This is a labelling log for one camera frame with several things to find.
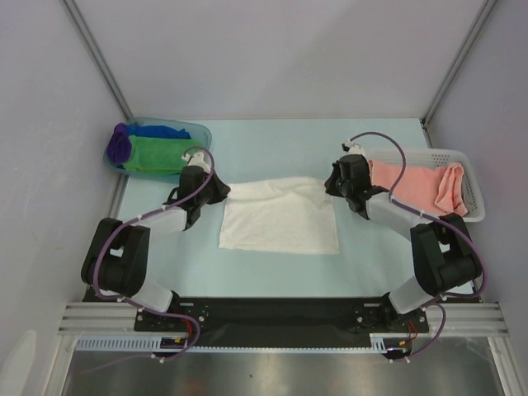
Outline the white towel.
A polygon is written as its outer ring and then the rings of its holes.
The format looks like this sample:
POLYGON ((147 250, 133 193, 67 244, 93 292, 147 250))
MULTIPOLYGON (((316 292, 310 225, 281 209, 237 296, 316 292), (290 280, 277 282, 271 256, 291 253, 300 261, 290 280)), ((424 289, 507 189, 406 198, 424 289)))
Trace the white towel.
POLYGON ((219 247, 324 255, 339 253, 332 197, 323 181, 287 177, 231 184, 219 247))

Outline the pink striped towel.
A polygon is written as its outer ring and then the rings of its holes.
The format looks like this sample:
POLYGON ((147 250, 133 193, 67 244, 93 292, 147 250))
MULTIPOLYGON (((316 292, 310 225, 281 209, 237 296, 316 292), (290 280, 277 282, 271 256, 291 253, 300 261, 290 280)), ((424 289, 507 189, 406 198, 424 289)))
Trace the pink striped towel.
POLYGON ((462 193, 463 177, 464 168, 460 163, 435 169, 407 167, 394 195, 398 201, 431 215, 465 216, 468 209, 462 193))

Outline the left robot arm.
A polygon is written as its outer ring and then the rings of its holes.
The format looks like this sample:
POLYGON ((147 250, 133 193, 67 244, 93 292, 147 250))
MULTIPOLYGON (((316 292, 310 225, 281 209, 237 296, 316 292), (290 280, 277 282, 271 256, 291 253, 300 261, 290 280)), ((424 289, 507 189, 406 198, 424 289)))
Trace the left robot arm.
POLYGON ((126 222, 113 218, 99 222, 82 265, 82 281, 100 299, 122 299, 153 314, 164 330, 176 328, 181 320, 198 328, 198 322, 184 314, 176 292, 148 279, 149 245, 154 237, 188 230, 204 206, 223 202, 229 192, 215 170, 184 167, 178 186, 160 208, 126 222))

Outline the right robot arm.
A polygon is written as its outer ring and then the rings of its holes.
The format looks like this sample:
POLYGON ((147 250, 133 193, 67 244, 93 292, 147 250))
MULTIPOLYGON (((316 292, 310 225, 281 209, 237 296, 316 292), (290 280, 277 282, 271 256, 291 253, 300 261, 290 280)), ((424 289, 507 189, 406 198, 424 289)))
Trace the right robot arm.
POLYGON ((324 187, 330 196, 344 199, 352 212, 392 229, 411 244, 413 275, 381 298, 379 320, 387 330, 401 330, 410 313, 442 295, 453 297, 455 287, 484 278, 463 218, 455 213, 435 217, 395 200, 388 189, 371 183, 363 155, 347 154, 334 162, 324 187))

